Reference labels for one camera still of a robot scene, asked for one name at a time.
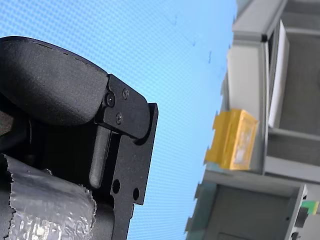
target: duct tape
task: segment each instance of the duct tape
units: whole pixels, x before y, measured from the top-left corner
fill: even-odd
[[[83,186],[5,156],[13,218],[6,240],[89,240],[96,202]]]

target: yellow box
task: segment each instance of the yellow box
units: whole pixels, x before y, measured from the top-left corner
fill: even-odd
[[[214,119],[211,149],[205,160],[223,169],[249,170],[258,121],[241,109],[221,112]]]

